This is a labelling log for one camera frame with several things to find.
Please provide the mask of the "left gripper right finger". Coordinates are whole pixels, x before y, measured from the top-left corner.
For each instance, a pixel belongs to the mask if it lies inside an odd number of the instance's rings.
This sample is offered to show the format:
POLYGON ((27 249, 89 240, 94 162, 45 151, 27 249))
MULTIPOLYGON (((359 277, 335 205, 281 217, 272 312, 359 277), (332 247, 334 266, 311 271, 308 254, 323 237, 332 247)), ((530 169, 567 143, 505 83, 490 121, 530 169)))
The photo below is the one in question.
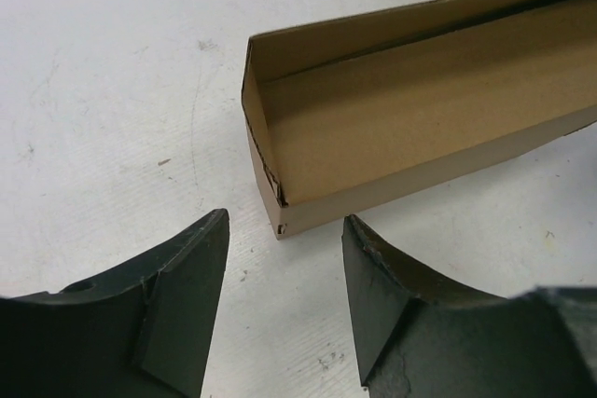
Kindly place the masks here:
POLYGON ((596 291, 512 298, 455 281, 343 222, 346 289, 361 384, 372 397, 592 397, 596 291))

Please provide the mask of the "cardboard box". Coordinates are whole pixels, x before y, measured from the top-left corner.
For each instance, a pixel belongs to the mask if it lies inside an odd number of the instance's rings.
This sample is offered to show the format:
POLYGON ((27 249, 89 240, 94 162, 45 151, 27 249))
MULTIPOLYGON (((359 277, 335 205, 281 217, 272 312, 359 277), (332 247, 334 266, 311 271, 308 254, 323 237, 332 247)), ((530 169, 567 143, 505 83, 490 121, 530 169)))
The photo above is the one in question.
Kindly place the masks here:
POLYGON ((596 120, 596 0, 434 0, 250 37, 242 86, 277 239, 596 120))

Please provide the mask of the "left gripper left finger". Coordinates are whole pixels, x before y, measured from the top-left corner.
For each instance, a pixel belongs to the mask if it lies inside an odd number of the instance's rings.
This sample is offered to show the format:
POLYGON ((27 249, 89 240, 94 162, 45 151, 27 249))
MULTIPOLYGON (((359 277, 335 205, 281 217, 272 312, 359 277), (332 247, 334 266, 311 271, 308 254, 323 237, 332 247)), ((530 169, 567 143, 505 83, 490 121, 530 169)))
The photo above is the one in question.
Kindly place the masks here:
POLYGON ((5 397, 197 397, 229 250, 216 209, 60 292, 1 302, 5 397))

